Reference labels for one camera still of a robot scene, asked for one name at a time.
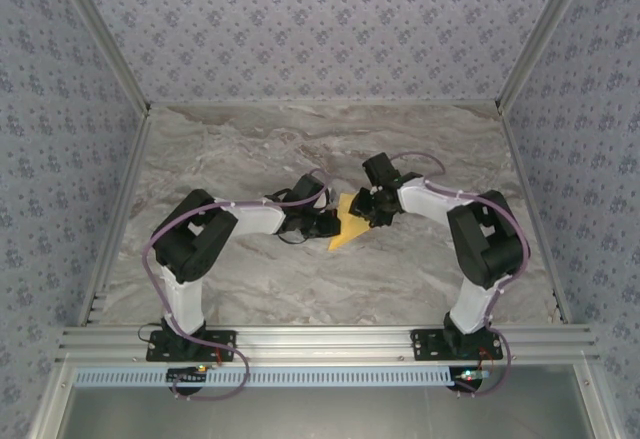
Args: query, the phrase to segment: wall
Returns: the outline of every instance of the wall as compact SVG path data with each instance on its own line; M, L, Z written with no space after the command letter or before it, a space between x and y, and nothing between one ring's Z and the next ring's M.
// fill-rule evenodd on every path
M572 314L640 437L640 0L574 0L509 113Z
M137 118L69 0L1 0L0 437L73 324Z
M490 99L545 0L94 0L150 102Z

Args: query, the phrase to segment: gray marble texture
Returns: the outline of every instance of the gray marble texture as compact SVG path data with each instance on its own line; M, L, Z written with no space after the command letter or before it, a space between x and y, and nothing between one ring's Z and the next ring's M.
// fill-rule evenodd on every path
M503 192L528 234L528 272L495 309L499 323L555 322L552 288L495 107L251 105L154 108L147 153L103 324L157 321L161 306L140 263L153 229L192 189L255 199L322 167L336 192L368 185L361 164L385 151L429 151L447 166L438 182ZM404 172L436 171L400 160ZM329 240L287 245L252 235L227 243L205 276L210 324L440 323L462 282L448 228L404 214L334 252Z

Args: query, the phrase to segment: floral wallpaper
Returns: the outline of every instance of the floral wallpaper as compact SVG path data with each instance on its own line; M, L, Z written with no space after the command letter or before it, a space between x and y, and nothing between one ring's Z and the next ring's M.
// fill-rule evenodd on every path
M576 322L640 437L640 0L574 0L509 113Z
M149 102L487 99L545 0L94 0Z
M69 0L0 9L0 437L25 437L137 117Z

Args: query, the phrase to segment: yellow triangular piece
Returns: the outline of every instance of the yellow triangular piece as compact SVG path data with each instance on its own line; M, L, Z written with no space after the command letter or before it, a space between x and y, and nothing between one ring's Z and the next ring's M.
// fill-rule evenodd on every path
M347 242L371 229L366 219L349 214L349 208L355 197L355 194L340 194L340 201L338 202L340 234L331 238L331 242L329 243L330 251L344 246Z

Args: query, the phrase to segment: enclosure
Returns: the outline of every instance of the enclosure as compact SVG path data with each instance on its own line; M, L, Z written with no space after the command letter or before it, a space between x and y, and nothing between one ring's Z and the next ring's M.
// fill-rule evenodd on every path
M639 0L4 3L3 435L107 437L118 418L121 437L175 437L215 411L198 432L640 437ZM445 170L393 165L500 191L522 227L528 267L491 311L511 350L484 390L505 386L457 401L451 371L475 361L420 360L414 331L442 328L465 276L450 227L407 213L336 250L231 238L202 309L252 379L229 402L173 401L180 364L141 341L164 313L141 263L158 226L192 190L256 200L317 168L331 209L381 152L435 156ZM236 355L196 395L243 370Z

